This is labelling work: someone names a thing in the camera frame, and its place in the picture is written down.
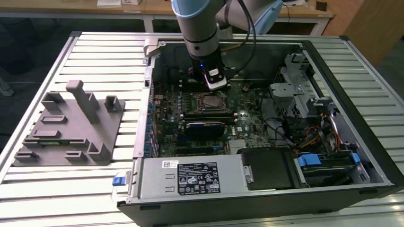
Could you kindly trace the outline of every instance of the aluminum table surface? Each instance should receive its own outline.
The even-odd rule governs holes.
[[[83,32],[70,37],[27,113],[0,155],[0,226],[134,227],[111,200],[112,177],[132,166],[140,92],[147,66],[147,38],[180,34]],[[260,39],[311,40],[359,108],[396,165],[404,170],[404,102],[350,41],[339,37],[267,35]],[[116,95],[127,101],[114,162],[108,166],[11,167],[22,140],[39,118],[38,102],[47,91],[64,91],[70,79],[86,82],[98,98]],[[71,94],[62,92],[64,98]],[[404,194],[372,199],[339,212],[204,223],[188,226],[403,226]]]

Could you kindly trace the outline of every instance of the gray plastic holder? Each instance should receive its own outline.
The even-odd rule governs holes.
[[[42,101],[46,109],[23,148],[15,166],[106,166],[111,163],[126,101],[116,96],[98,100],[86,93],[83,82],[70,80],[64,100],[50,92]]]

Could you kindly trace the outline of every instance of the robotic arm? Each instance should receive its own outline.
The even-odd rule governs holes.
[[[266,34],[276,21],[283,1],[246,2],[258,34]],[[192,60],[194,77],[207,84],[210,90],[216,90],[227,85],[216,22],[246,31],[252,27],[242,7],[243,0],[227,0],[224,6],[222,0],[171,0],[171,3]]]

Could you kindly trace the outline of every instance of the white sticker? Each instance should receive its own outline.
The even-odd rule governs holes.
[[[319,17],[330,17],[330,18],[332,18],[334,16],[332,15],[319,14]]]
[[[142,13],[140,10],[124,10],[124,13]]]
[[[178,160],[167,160],[163,161],[163,166],[162,168],[167,169],[167,168],[176,168],[179,165],[179,161]]]
[[[216,76],[219,74],[219,69],[214,69],[210,71],[211,76]]]

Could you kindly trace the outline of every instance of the power supply label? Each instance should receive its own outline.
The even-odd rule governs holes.
[[[179,194],[198,195],[220,192],[218,163],[179,164]]]

